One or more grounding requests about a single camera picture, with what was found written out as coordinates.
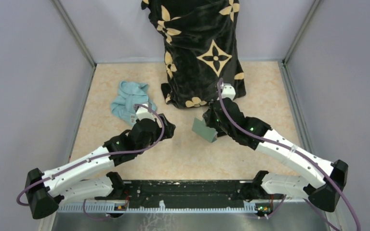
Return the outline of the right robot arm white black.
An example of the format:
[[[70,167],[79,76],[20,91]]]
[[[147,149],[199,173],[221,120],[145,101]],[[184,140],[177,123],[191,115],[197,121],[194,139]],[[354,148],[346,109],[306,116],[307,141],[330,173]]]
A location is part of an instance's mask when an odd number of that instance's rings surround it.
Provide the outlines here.
[[[323,211],[335,211],[341,198],[338,190],[343,190],[347,183],[348,164],[345,161],[331,162],[309,153],[281,136],[268,123],[244,116],[229,98],[222,102],[211,100],[203,119],[219,137],[227,135],[236,143],[275,158],[298,173],[298,176],[288,176],[259,171],[253,180],[254,196],[301,197]]]

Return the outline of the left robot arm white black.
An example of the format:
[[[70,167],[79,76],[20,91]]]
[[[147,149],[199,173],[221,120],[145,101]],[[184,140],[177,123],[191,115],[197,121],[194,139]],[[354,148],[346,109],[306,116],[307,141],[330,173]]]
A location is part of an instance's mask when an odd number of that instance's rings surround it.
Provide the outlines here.
[[[88,177],[133,160],[158,142],[171,139],[175,129],[175,124],[164,114],[144,118],[84,157],[46,171],[30,170],[25,195],[32,218],[45,218],[67,202],[120,199],[125,193],[125,184],[118,173],[109,172],[91,180]]]

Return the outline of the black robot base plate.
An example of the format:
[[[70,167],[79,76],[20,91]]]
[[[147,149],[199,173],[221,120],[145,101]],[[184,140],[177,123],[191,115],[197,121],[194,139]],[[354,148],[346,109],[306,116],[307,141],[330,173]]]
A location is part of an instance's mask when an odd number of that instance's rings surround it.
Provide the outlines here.
[[[131,180],[124,187],[96,200],[125,200],[129,208],[169,209],[242,208],[253,200],[282,199],[267,194],[252,180]]]

